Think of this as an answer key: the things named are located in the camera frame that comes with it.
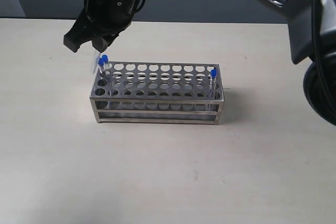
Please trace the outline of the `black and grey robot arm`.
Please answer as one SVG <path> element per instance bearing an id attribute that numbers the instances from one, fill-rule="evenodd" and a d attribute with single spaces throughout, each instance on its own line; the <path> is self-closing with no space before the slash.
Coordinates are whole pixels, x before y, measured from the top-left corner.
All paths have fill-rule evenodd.
<path id="1" fill-rule="evenodd" d="M 105 51 L 126 30 L 146 0 L 83 0 L 83 9 L 64 35 L 64 45 L 77 52 L 91 42 Z M 258 0 L 288 24 L 291 59 L 311 60 L 303 79 L 305 97 L 324 120 L 335 124 L 335 0 Z"/>

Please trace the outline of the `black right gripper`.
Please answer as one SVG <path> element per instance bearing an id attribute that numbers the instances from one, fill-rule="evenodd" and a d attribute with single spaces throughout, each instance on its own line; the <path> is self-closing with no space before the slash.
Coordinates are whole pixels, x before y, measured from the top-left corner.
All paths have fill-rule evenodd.
<path id="1" fill-rule="evenodd" d="M 84 0 L 83 14 L 64 35 L 64 45 L 72 52 L 92 40 L 98 52 L 108 47 L 132 22 L 141 0 Z"/>

